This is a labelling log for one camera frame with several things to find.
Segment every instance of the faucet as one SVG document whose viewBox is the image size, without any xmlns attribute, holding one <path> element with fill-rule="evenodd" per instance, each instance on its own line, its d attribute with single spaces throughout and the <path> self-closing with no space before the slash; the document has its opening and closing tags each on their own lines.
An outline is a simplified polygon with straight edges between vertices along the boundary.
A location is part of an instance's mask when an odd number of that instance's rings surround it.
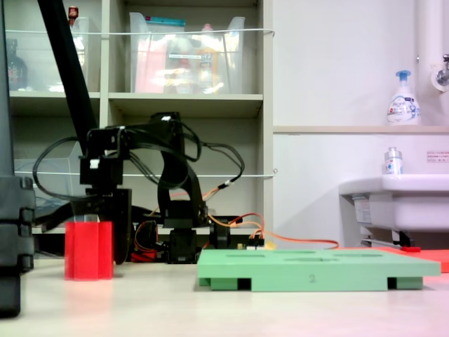
<svg viewBox="0 0 449 337">
<path fill-rule="evenodd" d="M 447 86 L 449 84 L 449 54 L 443 55 L 443 61 L 446 68 L 438 72 L 436 75 L 436 81 L 441 86 Z"/>
</svg>

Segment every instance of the shelving unit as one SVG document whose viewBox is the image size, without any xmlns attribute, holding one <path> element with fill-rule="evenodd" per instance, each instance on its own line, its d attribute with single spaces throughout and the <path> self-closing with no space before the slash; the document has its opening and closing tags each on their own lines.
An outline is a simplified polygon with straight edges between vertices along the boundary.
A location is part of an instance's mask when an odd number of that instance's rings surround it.
<svg viewBox="0 0 449 337">
<path fill-rule="evenodd" d="M 178 111 L 184 123 L 204 141 L 234 146 L 245 159 L 242 178 L 218 193 L 208 203 L 219 215 L 258 212 L 266 228 L 272 229 L 273 173 L 272 116 L 272 39 L 270 33 L 247 32 L 243 47 L 242 94 L 171 95 L 130 92 L 130 37 L 108 35 L 129 32 L 129 13 L 183 18 L 187 31 L 201 30 L 210 23 L 215 30 L 226 29 L 236 16 L 246 18 L 245 28 L 272 28 L 273 0 L 73 0 L 80 16 L 92 18 L 99 32 L 101 50 L 99 88 L 91 93 L 93 109 L 101 127 L 145 123 L 155 112 Z M 44 31 L 37 4 L 28 0 L 6 0 L 6 29 Z M 15 155 L 18 159 L 36 158 L 40 151 L 59 138 L 74 135 L 64 93 L 11 92 L 15 128 Z M 51 157 L 67 157 L 71 146 L 62 147 Z M 187 151 L 192 147 L 187 144 Z M 161 172 L 159 153 L 136 152 L 155 172 Z M 204 150 L 201 160 L 192 164 L 207 192 L 237 169 L 228 158 Z M 138 173 L 129 163 L 125 173 Z M 156 187 L 143 177 L 125 177 L 124 187 L 133 189 L 133 204 L 153 209 L 157 205 Z M 253 229 L 233 229 L 233 234 L 250 234 Z M 198 230 L 208 234 L 207 230 Z"/>
</svg>

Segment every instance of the white wall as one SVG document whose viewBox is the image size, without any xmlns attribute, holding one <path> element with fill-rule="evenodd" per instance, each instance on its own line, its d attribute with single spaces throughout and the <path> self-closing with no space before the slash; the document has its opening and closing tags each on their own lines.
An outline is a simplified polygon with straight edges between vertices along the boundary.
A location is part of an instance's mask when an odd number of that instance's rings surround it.
<svg viewBox="0 0 449 337">
<path fill-rule="evenodd" d="M 395 73 L 414 73 L 414 12 L 413 0 L 274 1 L 274 125 L 384 124 Z"/>
<path fill-rule="evenodd" d="M 412 0 L 276 0 L 274 29 L 274 125 L 383 125 L 395 73 L 415 73 Z M 449 173 L 426 162 L 427 150 L 449 150 L 449 136 L 275 135 L 276 232 L 356 245 L 354 208 L 337 187 L 381 174 L 389 146 L 406 173 Z"/>
</svg>

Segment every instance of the white sink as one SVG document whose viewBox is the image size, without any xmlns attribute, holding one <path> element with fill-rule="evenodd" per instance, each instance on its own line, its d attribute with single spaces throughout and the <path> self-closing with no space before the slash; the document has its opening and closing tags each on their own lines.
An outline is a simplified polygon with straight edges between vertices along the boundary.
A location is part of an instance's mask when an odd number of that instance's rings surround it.
<svg viewBox="0 0 449 337">
<path fill-rule="evenodd" d="M 449 231 L 449 175 L 403 174 L 342 183 L 357 221 L 400 231 Z"/>
</svg>

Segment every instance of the red wire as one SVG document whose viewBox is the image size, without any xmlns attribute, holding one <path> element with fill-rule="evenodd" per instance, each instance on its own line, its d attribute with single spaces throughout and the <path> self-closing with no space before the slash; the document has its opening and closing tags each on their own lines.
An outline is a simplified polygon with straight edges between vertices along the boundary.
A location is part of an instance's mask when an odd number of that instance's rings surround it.
<svg viewBox="0 0 449 337">
<path fill-rule="evenodd" d="M 243 214 L 242 216 L 239 216 L 233 220 L 231 220 L 229 223 L 236 223 L 237 221 L 239 221 L 240 219 L 246 218 L 247 216 L 257 216 L 262 220 L 262 237 L 263 237 L 263 231 L 265 229 L 265 219 L 262 215 L 260 215 L 259 213 L 247 213 L 247 214 Z"/>
</svg>

